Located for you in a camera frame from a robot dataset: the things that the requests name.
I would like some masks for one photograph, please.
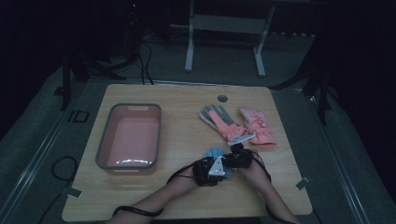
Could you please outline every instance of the wooden table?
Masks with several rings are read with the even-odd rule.
[[[218,101],[226,95],[228,102]],[[155,103],[163,110],[157,171],[153,175],[108,175],[95,163],[95,155],[105,129],[111,106],[117,103]],[[106,220],[119,205],[129,205],[162,187],[169,176],[182,166],[202,158],[212,147],[224,148],[226,141],[206,123],[198,112],[205,105],[223,105],[235,121],[243,123],[238,111],[242,105],[262,111],[277,141],[273,148],[258,149],[273,184],[296,215],[312,211],[305,189],[297,189],[302,180],[288,138],[276,110],[271,92],[263,87],[110,85],[93,125],[85,152],[78,167],[73,189],[82,191],[79,199],[67,199],[63,218],[66,221]],[[158,219],[265,216],[259,194],[239,175],[202,187],[169,203]]]

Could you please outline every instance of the wristband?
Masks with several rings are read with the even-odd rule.
[[[157,217],[163,212],[163,209],[161,209],[158,212],[153,212],[152,213],[152,212],[141,210],[141,209],[138,209],[138,208],[135,208],[135,207],[132,207],[132,206],[120,206],[120,207],[116,208],[116,210],[114,210],[113,216],[115,216],[120,211],[127,211],[127,212],[131,212],[131,213],[136,213],[136,214],[138,214],[140,216],[145,216],[145,217]]]

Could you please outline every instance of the dark background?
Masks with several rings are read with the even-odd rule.
[[[216,12],[207,0],[197,10]],[[226,15],[262,16],[257,2],[231,1]],[[396,3],[389,1],[277,2],[271,32],[315,35],[304,65],[330,73],[340,105],[348,113],[392,199],[396,201]],[[139,26],[128,45],[138,51],[144,29],[169,38],[169,24],[188,24],[186,0],[0,1],[0,138],[7,133],[65,52],[108,61],[124,25]]]

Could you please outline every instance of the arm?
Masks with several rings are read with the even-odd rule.
[[[193,176],[192,168],[185,170],[181,175]],[[198,185],[194,179],[177,176],[170,183],[150,194],[147,198],[133,204],[132,207],[148,212],[157,212],[174,199],[196,188],[198,188]],[[152,219],[153,217],[145,217],[135,213],[121,211],[112,217],[107,224],[145,224],[150,223]]]
[[[300,224],[300,221],[289,210],[257,161],[253,160],[247,169],[240,168],[238,172],[262,195],[267,207],[276,217]]]

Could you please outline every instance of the person's right hand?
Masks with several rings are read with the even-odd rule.
[[[270,179],[268,179],[267,173],[265,173],[265,171],[259,165],[259,162],[261,162],[261,160],[257,155],[257,150],[252,151],[253,156],[256,160],[253,160],[247,169],[238,168],[236,169],[236,171],[241,174],[256,189],[260,189],[268,184],[271,184],[271,181]]]

